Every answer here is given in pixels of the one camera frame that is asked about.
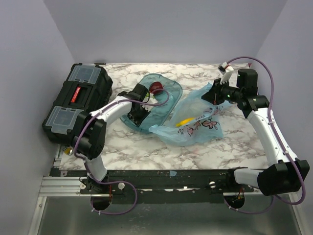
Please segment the teal transparent plastic tray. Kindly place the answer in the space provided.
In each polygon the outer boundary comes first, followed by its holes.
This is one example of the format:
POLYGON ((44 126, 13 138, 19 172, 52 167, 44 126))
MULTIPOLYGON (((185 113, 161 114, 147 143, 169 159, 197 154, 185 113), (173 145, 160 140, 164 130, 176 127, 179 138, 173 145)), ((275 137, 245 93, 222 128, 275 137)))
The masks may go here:
POLYGON ((169 117, 173 108, 178 103, 179 99, 182 95, 182 87, 181 85, 174 80, 164 77, 161 74, 151 73, 144 76, 139 84, 145 86, 147 89, 154 83, 160 82, 164 91, 161 91, 160 94, 150 95, 146 97, 144 101, 148 103, 164 103, 161 106, 146 106, 146 108, 150 111, 149 114, 145 117, 145 119, 141 122, 139 126, 137 126, 128 115, 123 115, 120 120, 129 128, 134 131, 141 132, 144 134, 149 133, 149 128, 151 126, 157 125, 162 126, 166 119, 169 117))

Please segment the red fake apple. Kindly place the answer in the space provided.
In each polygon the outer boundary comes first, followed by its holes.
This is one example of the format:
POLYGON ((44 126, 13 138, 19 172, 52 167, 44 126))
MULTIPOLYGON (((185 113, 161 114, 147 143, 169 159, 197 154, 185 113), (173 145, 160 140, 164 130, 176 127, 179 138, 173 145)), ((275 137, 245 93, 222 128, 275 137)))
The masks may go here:
POLYGON ((149 87, 149 93, 159 95, 163 92, 163 85, 160 82, 154 82, 149 87))

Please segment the light blue plastic bag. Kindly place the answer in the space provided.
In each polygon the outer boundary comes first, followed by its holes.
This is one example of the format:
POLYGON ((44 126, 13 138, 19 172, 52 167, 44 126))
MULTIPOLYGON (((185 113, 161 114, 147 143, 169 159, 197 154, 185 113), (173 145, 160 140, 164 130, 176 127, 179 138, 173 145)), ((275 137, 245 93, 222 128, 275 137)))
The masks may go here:
POLYGON ((173 109, 172 117, 162 126, 151 126, 149 132, 157 135, 161 141, 170 145, 189 146, 222 139, 223 131, 219 116, 231 104, 228 101, 213 105, 201 99, 212 87, 211 83, 198 90, 191 91, 173 109), (195 118, 189 123, 176 127, 187 118, 195 118))

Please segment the yellow fake banana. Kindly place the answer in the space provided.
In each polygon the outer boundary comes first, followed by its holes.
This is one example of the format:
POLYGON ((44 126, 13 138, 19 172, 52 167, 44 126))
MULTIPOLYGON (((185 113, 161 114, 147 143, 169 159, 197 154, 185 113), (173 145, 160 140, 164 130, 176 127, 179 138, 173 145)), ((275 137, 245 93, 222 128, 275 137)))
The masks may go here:
POLYGON ((181 126, 189 123, 190 121, 192 121, 194 119, 195 119, 194 117, 193 118, 191 117, 191 118, 184 119, 184 120, 180 121, 179 123, 177 123, 176 127, 181 127, 181 126))

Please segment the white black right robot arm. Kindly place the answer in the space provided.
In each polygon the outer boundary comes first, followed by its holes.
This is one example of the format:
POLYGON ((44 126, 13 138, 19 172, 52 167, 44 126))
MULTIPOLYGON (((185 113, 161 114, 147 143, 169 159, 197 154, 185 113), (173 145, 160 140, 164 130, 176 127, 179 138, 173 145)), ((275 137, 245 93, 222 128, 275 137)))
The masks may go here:
POLYGON ((225 101, 237 104, 244 117, 254 128, 267 157, 268 168, 264 170, 237 168, 225 179, 225 187, 235 192, 243 185, 259 189, 263 195, 278 195, 304 190, 304 179, 310 166, 300 160, 288 146, 266 96, 258 94, 258 74, 253 69, 240 69, 237 84, 230 86, 234 72, 231 66, 218 66, 220 77, 202 99, 219 105, 225 101))

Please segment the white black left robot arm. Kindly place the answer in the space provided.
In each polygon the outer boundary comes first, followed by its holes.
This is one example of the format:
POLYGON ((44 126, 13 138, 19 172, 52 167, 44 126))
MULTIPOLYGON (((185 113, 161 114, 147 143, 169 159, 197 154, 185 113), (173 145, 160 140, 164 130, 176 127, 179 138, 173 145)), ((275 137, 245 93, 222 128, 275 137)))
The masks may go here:
POLYGON ((132 91, 120 92, 104 107, 78 115, 71 146, 75 157, 83 160, 88 176, 93 179, 91 187, 97 193, 104 193, 109 186, 105 179, 107 169, 101 158, 107 127, 123 115, 139 126, 157 103, 155 96, 145 86, 137 84, 132 91))

